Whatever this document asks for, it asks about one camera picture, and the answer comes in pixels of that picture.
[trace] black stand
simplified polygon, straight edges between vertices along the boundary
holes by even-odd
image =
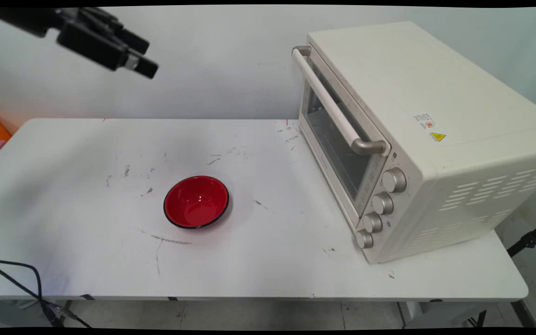
[[[526,233],[521,239],[516,242],[512,247],[508,248],[508,255],[510,257],[514,257],[517,253],[524,250],[524,248],[534,248],[536,246],[536,228],[533,231],[529,231]],[[527,308],[525,307],[522,300],[516,301],[512,303],[512,308],[514,308],[514,311],[516,312],[519,320],[521,320],[521,323],[525,328],[536,328],[536,323],[534,322],[532,316],[530,316],[530,313],[527,311]],[[473,318],[469,318],[470,324],[473,325],[473,327],[483,327],[483,322],[485,321],[485,314],[486,310],[479,313],[479,318],[477,322]]]

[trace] oven door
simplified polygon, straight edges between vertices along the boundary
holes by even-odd
[[[315,49],[295,47],[292,57],[306,79],[301,130],[347,220],[357,227],[390,144]]]

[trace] oven knob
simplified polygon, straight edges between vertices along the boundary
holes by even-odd
[[[390,193],[402,192],[407,188],[407,179],[401,169],[393,167],[383,172],[382,185]]]
[[[392,198],[385,192],[374,195],[372,198],[372,206],[376,213],[380,215],[390,214],[394,210]]]
[[[370,233],[379,233],[382,231],[382,221],[376,212],[371,212],[363,217],[363,227]]]
[[[374,238],[372,237],[372,234],[368,233],[365,229],[357,231],[357,233],[355,233],[355,238],[357,238],[359,248],[367,249],[374,246]]]

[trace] toaster oven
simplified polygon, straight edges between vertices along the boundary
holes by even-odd
[[[292,58],[301,132],[368,261],[481,237],[536,190],[536,105],[417,25],[310,33]]]

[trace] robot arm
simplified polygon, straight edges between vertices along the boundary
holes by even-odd
[[[58,44],[112,71],[125,67],[153,78],[158,70],[158,64],[143,56],[150,43],[97,7],[0,7],[0,20],[40,38],[49,28],[56,28]]]

